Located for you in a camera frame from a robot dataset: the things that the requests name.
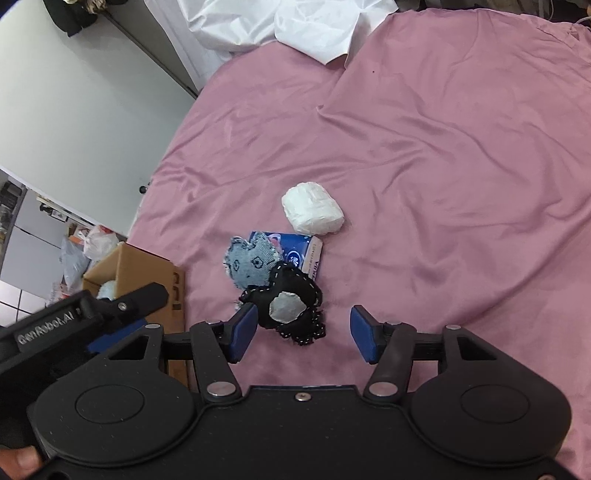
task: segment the tissue pack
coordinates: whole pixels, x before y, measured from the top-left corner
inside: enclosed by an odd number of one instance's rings
[[[255,232],[251,232],[248,241]],[[275,248],[283,255],[283,260],[294,264],[312,280],[316,279],[320,265],[322,240],[317,236],[300,235],[299,233],[264,232]]]

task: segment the human hand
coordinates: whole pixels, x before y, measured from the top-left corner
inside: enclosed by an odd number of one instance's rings
[[[23,480],[41,468],[41,457],[35,447],[0,450],[0,469],[11,480]]]

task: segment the white plastic bag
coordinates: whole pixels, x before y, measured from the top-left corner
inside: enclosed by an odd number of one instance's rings
[[[304,235],[337,232],[345,221],[343,210],[328,192],[313,181],[299,183],[281,199],[291,226]]]
[[[86,235],[84,239],[84,254],[88,258],[91,260],[101,260],[109,255],[111,250],[119,244],[117,235],[110,230],[109,232],[105,231],[104,227],[96,225]]]

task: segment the denim cat plush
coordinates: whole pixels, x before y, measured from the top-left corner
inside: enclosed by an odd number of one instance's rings
[[[280,253],[262,232],[255,232],[251,241],[240,236],[230,240],[223,263],[226,272],[241,290],[269,285],[269,273],[281,259]]]

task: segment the blue gripper pad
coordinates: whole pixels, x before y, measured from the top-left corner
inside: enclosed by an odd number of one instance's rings
[[[355,305],[351,309],[350,328],[363,359],[369,364],[377,363],[382,353],[377,343],[383,337],[382,324],[361,305]]]
[[[256,305],[245,303],[228,322],[233,323],[232,336],[228,345],[228,362],[235,364],[242,360],[248,345],[255,336],[258,326]]]
[[[106,333],[98,337],[88,344],[87,349],[90,353],[102,353],[147,324],[148,322],[146,322],[145,319],[136,320],[134,323],[126,325],[115,333]]]

